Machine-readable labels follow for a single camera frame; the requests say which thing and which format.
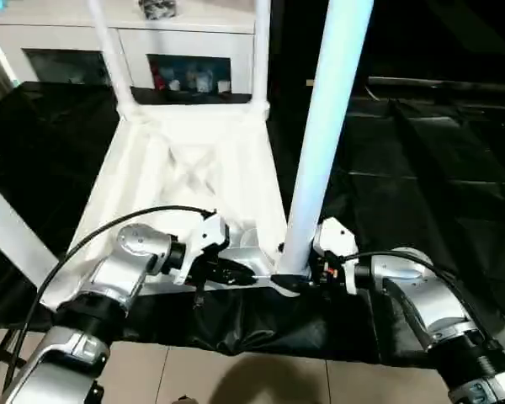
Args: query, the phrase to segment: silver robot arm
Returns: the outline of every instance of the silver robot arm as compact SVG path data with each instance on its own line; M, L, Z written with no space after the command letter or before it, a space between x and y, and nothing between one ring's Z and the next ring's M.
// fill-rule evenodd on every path
M505 403L505 353L476 325L451 288L411 259L374 255L370 265L344 257L357 252L352 232L334 219L319 227L314 250L324 257L322 281L338 284L349 294L357 288L376 290L397 301L423 350L449 388L456 404ZM413 248L407 253L431 263Z
M1 404L100 403L97 384L147 275L170 274L182 284L194 261L228 244L228 229L215 214L185 243L142 224L123 227L74 299L62 303L56 324L4 392Z

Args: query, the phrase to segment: white stick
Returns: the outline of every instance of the white stick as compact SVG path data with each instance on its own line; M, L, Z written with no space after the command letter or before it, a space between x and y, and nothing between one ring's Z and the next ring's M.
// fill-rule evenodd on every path
M112 87L118 99L118 112L126 115L135 107L136 102L133 99L128 81L125 79L125 74L120 66L120 61L116 55L116 49L112 43L109 29L105 23L103 9L99 0L88 0L88 6L92 13L95 30L101 44L103 58L107 71L109 72Z
M374 0L331 0L316 69L281 274L309 274L307 260Z
M269 24L271 0L256 0L254 24L254 68L252 72L252 102L268 102Z
M0 250L38 288L58 262L1 194Z

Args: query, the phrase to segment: wrinkled black fabric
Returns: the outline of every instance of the wrinkled black fabric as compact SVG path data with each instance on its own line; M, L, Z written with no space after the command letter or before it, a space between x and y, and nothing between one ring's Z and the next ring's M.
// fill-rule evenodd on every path
M278 99L268 123L287 212L307 106L307 97ZM57 254L74 232L117 119L112 94L102 88L22 86L0 103L0 136L17 133L0 144L0 155L12 156L0 157L0 190L44 242L53 246L55 231L64 235L51 247ZM75 169L80 162L82 175ZM58 166L59 176L45 169ZM63 193L47 189L52 181L63 182ZM82 186L71 189L75 181ZM40 194L30 192L32 183ZM72 202L52 215L41 198L59 206ZM322 214L354 231L361 251L415 247L451 267L465 298L505 347L505 316L498 309L505 314L505 110L353 98ZM33 295L0 254L0 327L17 327ZM34 328L50 324L41 309ZM428 365L400 307L376 293L289 299L271 289L216 291L196 309L191 294L143 296L123 337L224 354Z

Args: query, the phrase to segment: black fabric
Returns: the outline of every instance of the black fabric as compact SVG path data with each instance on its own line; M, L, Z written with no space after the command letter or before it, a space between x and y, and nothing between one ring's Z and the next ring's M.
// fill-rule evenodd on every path
M310 94L301 95L275 100L268 123L287 211ZM0 103L0 191L57 254L117 119L105 88L23 85ZM63 209L52 215L55 205ZM415 247L456 270L466 299L505 347L505 109L353 98L322 214L354 231L362 251ZM17 327L33 294L0 254L0 327ZM50 325L44 309L37 317L34 328ZM216 291L196 309L191 294L144 296L123 338L224 354L428 365L400 307L374 293L289 299L271 289Z

